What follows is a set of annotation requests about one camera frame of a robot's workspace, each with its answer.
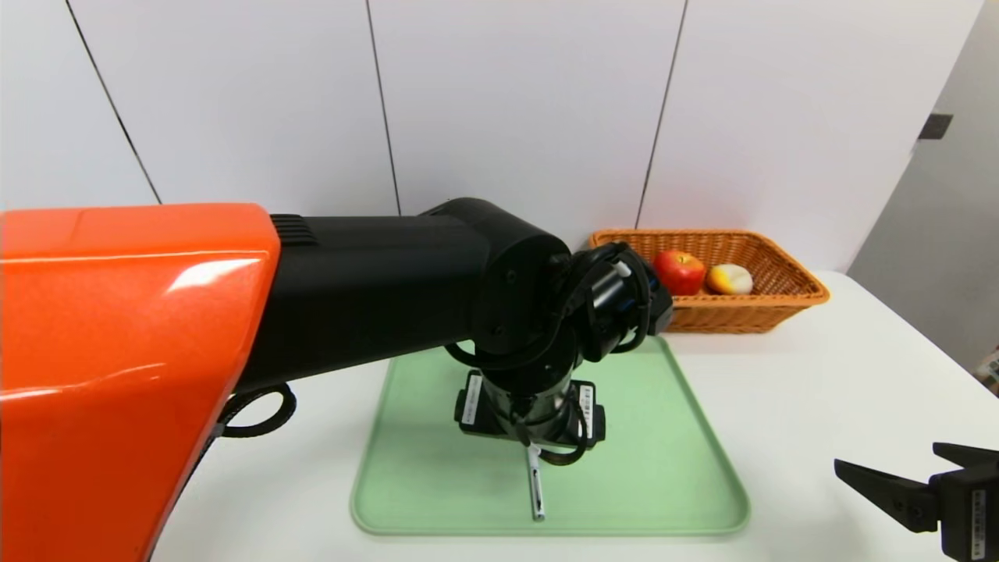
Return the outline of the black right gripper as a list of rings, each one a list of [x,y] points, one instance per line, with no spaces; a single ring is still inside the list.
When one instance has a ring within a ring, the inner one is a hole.
[[[956,561],[998,560],[999,453],[956,443],[933,444],[936,456],[962,467],[930,484],[836,459],[838,479],[914,533],[940,533],[943,554]]]

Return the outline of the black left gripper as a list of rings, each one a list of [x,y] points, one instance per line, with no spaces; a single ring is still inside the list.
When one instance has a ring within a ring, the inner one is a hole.
[[[554,361],[471,370],[454,406],[454,421],[467,434],[592,449],[606,438],[606,413],[595,384],[575,379],[572,372],[571,362]]]

